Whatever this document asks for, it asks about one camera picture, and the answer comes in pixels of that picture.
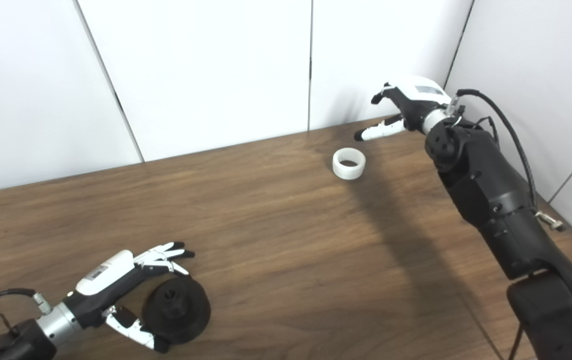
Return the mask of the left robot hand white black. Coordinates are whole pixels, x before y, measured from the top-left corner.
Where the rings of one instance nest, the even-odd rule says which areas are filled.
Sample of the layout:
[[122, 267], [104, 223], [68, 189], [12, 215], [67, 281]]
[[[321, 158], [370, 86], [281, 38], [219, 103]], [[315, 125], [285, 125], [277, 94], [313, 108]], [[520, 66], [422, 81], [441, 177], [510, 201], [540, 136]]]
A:
[[185, 249], [181, 241], [159, 244], [136, 256], [128, 249], [121, 250], [78, 281], [63, 303], [83, 330], [108, 325], [124, 337], [165, 354], [170, 348], [168, 341], [152, 333], [136, 315], [117, 303], [149, 278], [167, 274], [190, 276], [176, 259], [194, 257], [194, 251]]

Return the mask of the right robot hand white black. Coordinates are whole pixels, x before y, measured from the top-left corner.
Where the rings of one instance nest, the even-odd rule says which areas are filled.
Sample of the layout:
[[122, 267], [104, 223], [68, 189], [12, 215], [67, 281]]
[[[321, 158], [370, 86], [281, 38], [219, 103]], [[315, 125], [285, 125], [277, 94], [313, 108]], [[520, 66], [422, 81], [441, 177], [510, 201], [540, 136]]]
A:
[[398, 133], [420, 132], [427, 135], [443, 120], [452, 118], [452, 98], [434, 80], [406, 75], [385, 82], [382, 89], [371, 98], [371, 104], [390, 100], [399, 113], [376, 125], [358, 130], [353, 139], [357, 142], [373, 141]]

